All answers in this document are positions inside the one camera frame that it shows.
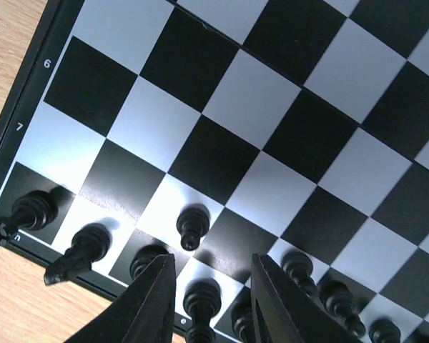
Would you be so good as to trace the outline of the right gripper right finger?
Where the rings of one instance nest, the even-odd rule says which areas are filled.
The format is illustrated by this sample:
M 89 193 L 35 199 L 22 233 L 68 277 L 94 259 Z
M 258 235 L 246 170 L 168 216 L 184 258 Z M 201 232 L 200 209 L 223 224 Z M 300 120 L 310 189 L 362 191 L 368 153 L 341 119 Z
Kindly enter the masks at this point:
M 252 255 L 251 303 L 257 342 L 358 340 L 329 318 L 266 254 Z

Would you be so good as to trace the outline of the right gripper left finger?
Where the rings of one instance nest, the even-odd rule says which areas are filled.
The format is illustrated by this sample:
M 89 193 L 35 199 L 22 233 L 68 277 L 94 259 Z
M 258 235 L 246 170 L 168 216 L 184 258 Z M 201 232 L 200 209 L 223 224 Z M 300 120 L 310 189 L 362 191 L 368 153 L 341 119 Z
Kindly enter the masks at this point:
M 176 269 L 173 254 L 161 254 L 101 314 L 68 342 L 171 342 Z

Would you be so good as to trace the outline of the black chess piece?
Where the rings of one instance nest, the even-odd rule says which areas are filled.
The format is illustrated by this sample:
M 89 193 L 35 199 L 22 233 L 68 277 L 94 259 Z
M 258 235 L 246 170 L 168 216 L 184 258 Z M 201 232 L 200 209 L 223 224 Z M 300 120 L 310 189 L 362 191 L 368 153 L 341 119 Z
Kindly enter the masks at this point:
M 185 207 L 176 221 L 181 247 L 189 252 L 196 250 L 201 238 L 209 231 L 209 225 L 210 215 L 205 205 L 192 204 Z
M 374 321 L 368 335 L 372 343 L 400 343 L 401 339 L 400 329 L 387 318 Z
M 241 342 L 255 343 L 255 329 L 250 303 L 239 303 L 231 311 L 232 331 Z

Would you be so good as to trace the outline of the black chess king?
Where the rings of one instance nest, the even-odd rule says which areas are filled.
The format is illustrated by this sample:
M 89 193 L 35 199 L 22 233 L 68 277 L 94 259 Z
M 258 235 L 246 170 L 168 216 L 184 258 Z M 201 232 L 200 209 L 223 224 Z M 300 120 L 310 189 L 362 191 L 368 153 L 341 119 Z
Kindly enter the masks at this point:
M 220 286 L 214 279 L 198 279 L 191 283 L 183 299 L 184 311 L 192 320 L 192 326 L 185 333 L 185 342 L 213 343 L 216 334 L 210 321 L 221 306 Z

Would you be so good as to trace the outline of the black chess pawn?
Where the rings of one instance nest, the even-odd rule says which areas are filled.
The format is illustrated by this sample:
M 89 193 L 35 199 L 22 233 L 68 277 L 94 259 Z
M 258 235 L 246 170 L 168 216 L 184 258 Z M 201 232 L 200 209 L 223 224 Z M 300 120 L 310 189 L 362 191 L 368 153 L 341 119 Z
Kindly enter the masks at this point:
M 348 287 L 333 281 L 320 288 L 319 298 L 325 311 L 340 320 L 344 328 L 358 339 L 366 333 L 358 313 L 355 311 L 355 298 Z
M 20 229 L 38 231 L 51 224 L 58 206 L 50 193 L 36 190 L 19 197 L 9 215 L 0 216 L 0 247 L 5 246 Z
M 93 263 L 107 255 L 111 243 L 111 234 L 103 224 L 85 225 L 72 237 L 71 246 L 64 254 L 45 269 L 45 285 L 68 282 L 90 272 Z
M 161 245 L 150 244 L 142 247 L 134 256 L 130 266 L 129 274 L 132 280 L 147 268 L 147 266 L 159 255 L 169 254 Z
M 282 258 L 282 270 L 308 297 L 315 296 L 317 287 L 311 277 L 313 263 L 303 252 L 292 250 Z

